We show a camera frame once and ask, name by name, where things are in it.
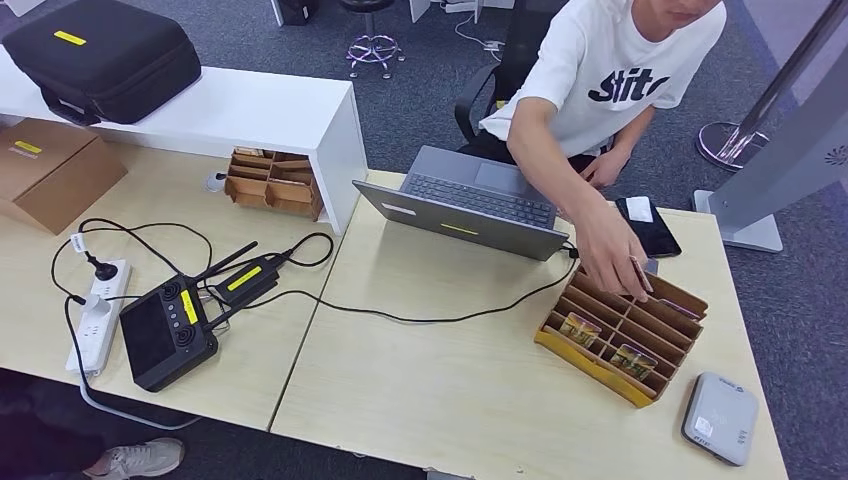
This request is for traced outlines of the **person's left hand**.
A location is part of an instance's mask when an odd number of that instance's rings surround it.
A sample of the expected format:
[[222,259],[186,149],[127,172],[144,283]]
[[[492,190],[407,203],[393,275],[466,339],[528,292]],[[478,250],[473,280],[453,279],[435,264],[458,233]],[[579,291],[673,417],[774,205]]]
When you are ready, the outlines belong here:
[[629,162],[630,157],[631,151],[629,149],[615,147],[596,157],[581,172],[581,176],[595,188],[611,186]]

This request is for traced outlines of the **person's right hand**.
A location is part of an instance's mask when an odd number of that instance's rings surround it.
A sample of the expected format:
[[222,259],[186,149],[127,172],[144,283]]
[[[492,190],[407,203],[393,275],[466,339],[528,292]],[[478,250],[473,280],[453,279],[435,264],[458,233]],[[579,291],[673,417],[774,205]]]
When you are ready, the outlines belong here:
[[625,220],[605,201],[581,210],[574,219],[582,266],[601,290],[646,301],[643,282],[647,256]]

